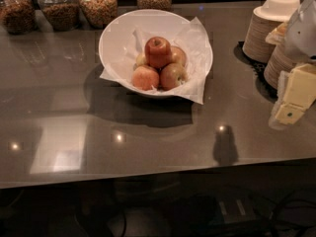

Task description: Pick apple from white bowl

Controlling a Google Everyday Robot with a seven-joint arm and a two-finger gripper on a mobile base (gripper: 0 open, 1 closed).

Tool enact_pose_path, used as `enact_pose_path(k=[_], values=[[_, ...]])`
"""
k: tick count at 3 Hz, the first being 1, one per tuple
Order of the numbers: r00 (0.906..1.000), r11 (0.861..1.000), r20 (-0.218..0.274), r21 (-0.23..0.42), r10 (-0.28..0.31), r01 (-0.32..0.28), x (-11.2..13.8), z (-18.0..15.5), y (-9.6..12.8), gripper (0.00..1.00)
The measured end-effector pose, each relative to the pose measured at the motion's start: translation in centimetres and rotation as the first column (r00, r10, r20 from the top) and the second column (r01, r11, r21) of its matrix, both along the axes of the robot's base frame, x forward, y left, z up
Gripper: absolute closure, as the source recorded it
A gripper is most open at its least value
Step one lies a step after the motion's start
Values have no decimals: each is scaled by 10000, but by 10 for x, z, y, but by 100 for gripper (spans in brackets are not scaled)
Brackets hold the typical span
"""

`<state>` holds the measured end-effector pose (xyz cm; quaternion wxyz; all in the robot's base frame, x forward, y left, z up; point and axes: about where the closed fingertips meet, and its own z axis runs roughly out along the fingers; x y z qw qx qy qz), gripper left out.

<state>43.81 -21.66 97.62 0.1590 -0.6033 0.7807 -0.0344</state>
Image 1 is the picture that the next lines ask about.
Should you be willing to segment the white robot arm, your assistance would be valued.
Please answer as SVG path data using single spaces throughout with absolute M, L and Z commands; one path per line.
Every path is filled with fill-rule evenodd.
M 284 54 L 295 66 L 281 71 L 269 126 L 282 130 L 298 122 L 316 100 L 316 0 L 304 0 L 290 17 Z

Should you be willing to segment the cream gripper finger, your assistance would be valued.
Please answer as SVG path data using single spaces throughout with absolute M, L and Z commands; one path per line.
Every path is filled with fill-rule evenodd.
M 272 108 L 269 127 L 275 130 L 284 130 L 287 127 L 289 109 L 283 102 L 289 73 L 281 71 L 277 81 L 277 100 Z
M 316 101 L 316 66 L 300 64 L 289 73 L 283 102 L 288 106 L 287 125 L 295 124 Z

